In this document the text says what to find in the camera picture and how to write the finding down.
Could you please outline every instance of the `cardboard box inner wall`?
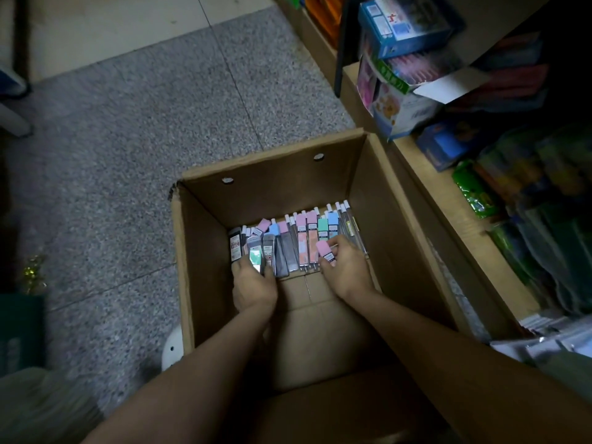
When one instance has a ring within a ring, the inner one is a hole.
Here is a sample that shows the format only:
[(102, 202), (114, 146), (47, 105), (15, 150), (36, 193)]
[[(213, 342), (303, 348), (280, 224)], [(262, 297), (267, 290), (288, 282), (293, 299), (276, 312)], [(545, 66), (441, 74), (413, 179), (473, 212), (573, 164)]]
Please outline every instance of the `cardboard box inner wall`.
[[(172, 198), (185, 354), (236, 314), (230, 228), (346, 198), (381, 291), (455, 327), (397, 185), (379, 140), (362, 129), (186, 171)], [(280, 281), (279, 291), (245, 374), (242, 406), (228, 419), (229, 439), (344, 442), (438, 422), (381, 337), (320, 273)]]

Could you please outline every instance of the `white cardboard flap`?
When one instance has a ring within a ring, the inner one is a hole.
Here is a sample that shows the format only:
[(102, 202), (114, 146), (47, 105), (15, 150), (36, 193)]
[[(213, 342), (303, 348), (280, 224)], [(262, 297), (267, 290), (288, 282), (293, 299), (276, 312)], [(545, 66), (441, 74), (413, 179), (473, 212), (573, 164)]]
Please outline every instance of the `white cardboard flap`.
[(472, 64), (549, 0), (448, 0), (467, 24), (448, 47)]
[(489, 80), (487, 73), (474, 67), (465, 67), (433, 82), (423, 84), (413, 90), (413, 93), (448, 104)]

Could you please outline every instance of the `eraser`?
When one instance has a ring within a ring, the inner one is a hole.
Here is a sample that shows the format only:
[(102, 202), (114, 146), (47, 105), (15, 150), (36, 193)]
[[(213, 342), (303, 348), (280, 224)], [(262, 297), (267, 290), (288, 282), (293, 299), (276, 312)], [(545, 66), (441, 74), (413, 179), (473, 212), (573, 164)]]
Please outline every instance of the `eraser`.
[(329, 224), (339, 224), (337, 212), (329, 212)]
[(317, 222), (317, 214), (314, 210), (306, 214), (306, 222), (309, 224), (315, 224)]
[(270, 220), (266, 220), (265, 218), (263, 218), (260, 222), (259, 225), (257, 226), (257, 229), (259, 229), (262, 232), (267, 231), (267, 229), (269, 229), (269, 225), (271, 224)]
[(320, 256), (325, 256), (331, 252), (331, 248), (326, 241), (317, 241), (317, 250)]
[(276, 223), (273, 223), (271, 226), (269, 226), (269, 231), (273, 235), (279, 235), (279, 226)]
[(306, 227), (306, 216), (301, 213), (296, 215), (296, 225), (298, 227)]

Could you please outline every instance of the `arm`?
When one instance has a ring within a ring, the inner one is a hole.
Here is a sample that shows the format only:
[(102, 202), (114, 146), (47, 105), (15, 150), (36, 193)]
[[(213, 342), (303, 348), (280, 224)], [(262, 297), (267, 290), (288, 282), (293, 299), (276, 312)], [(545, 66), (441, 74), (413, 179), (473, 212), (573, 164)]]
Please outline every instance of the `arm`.
[(271, 271), (261, 276), (248, 256), (235, 261), (232, 269), (234, 303), (240, 313), (190, 355), (142, 387), (84, 444), (194, 444), (213, 440), (277, 300)]
[(450, 330), (374, 290), (366, 260), (336, 237), (327, 282), (368, 320), (418, 386), (468, 442), (590, 442), (592, 406), (536, 369)]

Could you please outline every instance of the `speckled floor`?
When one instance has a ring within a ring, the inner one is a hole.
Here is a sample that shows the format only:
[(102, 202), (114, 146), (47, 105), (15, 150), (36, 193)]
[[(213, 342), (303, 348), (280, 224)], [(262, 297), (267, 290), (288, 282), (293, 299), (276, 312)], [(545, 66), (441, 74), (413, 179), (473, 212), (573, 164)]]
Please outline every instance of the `speckled floor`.
[(181, 171), (354, 127), (277, 7), (45, 80), (11, 108), (20, 254), (47, 256), (48, 364), (110, 413), (179, 321)]

